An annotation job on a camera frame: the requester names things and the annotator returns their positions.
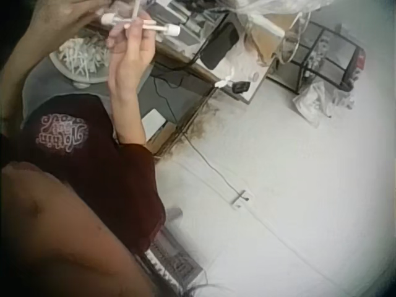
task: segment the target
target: black device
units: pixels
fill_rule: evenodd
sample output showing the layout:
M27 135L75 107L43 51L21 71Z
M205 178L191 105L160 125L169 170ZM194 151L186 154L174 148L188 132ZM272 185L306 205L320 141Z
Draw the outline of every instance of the black device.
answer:
M232 90L234 94L242 94L250 89L250 82L234 82Z
M234 24L231 22L226 23L214 34L208 45L202 50L200 60L208 69L215 69L238 40L239 34Z

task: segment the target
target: black wire frame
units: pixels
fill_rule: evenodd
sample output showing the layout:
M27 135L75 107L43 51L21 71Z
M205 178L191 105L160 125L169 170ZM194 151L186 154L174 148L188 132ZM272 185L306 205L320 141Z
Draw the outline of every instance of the black wire frame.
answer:
M321 31L317 35L317 37L316 37L316 39L315 39L315 41L314 41L314 43L312 44L311 47L308 47L308 46L302 45L302 44L299 45L300 47L306 48L308 50L308 52L306 53L304 59L301 62L298 62L298 61L295 61L295 60L290 61L290 63L292 63L292 64L294 64L294 65L299 67L298 77L297 77L297 81L296 81L295 87L294 88L289 87L287 84L284 84L283 82L281 82L278 79L272 77L271 75L268 75L267 78L269 80L271 80L272 82L275 82L276 84L280 85L281 87L283 87L283 88L295 93L296 95L299 95L300 94L299 91L301 90L301 87L303 86L303 72L304 71L308 71L308 72L320 77L324 81L330 83L331 85L333 85L334 87L338 88L339 90L343 90L345 92L352 91L353 86L347 84L345 82L345 80L348 77L348 75L353 71L353 67L354 67L354 64L355 64L355 62L357 60L357 57L360 55L360 53L362 52L363 49L359 45L357 45L355 42L353 42L352 40L348 39L347 37L339 34L338 32L336 32L334 30L331 30L331 29L329 29L329 28L327 28L327 27L325 27L325 26L323 26L323 25L321 25L321 24L319 24L317 22L310 21L309 23L319 27L321 29ZM319 40L321 39L322 35L325 32L330 32L330 33L332 33L335 36L343 39L344 41L346 41L347 43L349 43L349 44L351 44L351 45L353 45L355 47L353 55L352 55L352 57L351 57L351 59L350 59L350 61L348 63L348 66L346 68L343 68L341 65L337 64L335 61L333 61L333 60L331 60L331 59L329 59L327 57L325 58L326 61L332 63L334 66L336 66L337 68L341 69L344 72L343 73L343 77L341 79L341 82L339 84L334 82L330 78L326 77L322 73L308 68L307 65L306 65L308 57L315 50L315 47L317 46Z

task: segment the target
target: electrical cord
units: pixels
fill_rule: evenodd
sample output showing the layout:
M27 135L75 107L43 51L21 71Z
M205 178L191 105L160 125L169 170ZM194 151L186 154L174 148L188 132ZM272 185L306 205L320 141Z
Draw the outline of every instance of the electrical cord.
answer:
M217 33L217 30L219 28L222 27L222 25L224 24L225 20L227 19L229 13L225 13L225 15L223 16L222 20L220 21L220 23L217 25L217 27L213 30L213 32L208 36L208 38L206 38L206 40L204 41L204 43L200 46L200 48L198 49L198 51L195 53L195 55L192 57L192 59L190 61L188 61L185 65L183 66L179 66L176 68L171 68L168 66L165 66L166 68L168 68L170 71L164 73L164 74L168 74L171 72L176 72L176 71L182 71L185 70L186 68L194 65L198 59L200 58L200 55L202 53L202 51L205 49L205 47L208 45L208 43L210 41L212 41L212 38L215 36L215 34Z
M168 109L170 111L170 113L172 114L172 117L175 121L175 124L178 126L178 120L176 115L173 112L173 109L169 103L169 100L167 99L167 97L163 96L160 94L160 92L158 91L158 85L157 85L157 77L153 77L154 78L154 87L155 87L155 93L162 99L164 99L166 101L166 105L168 106ZM192 144L191 140L188 138L187 134L182 130L181 131L182 135L184 136L184 138L187 140L187 142L189 143L189 145L192 147L192 149L201 157L201 159L209 166L210 169L212 169L217 175L219 175L219 177L221 177L221 179L224 181L224 183L232 190L236 193L236 195L238 195L238 197L242 197L245 200L249 200L249 198L247 197L243 197L241 196L241 193L235 189L235 187L233 187L231 185L231 183L225 178L225 176L219 172L219 170L214 167L209 161L208 159L206 159L206 157L198 150L198 148L196 148L196 146L194 144Z

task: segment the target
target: floor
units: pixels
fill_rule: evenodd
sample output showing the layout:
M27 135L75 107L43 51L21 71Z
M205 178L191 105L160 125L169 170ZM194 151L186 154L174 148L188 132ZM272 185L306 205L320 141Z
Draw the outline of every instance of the floor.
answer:
M371 297L386 285L395 269L392 5L339 1L317 15L344 22L368 55L353 110L318 129L271 82L249 106L209 100L192 143L251 205L235 211L233 190L185 141L159 161L160 197L184 212L172 230L218 286L198 296Z

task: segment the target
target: maroon shirt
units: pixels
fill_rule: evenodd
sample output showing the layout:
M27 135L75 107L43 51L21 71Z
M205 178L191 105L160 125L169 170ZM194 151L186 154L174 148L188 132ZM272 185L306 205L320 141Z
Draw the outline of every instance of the maroon shirt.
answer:
M6 139L2 147L4 156ZM41 105L22 129L12 159L70 184L134 253L145 252L165 223L152 154L113 140L113 125L96 96L65 95Z

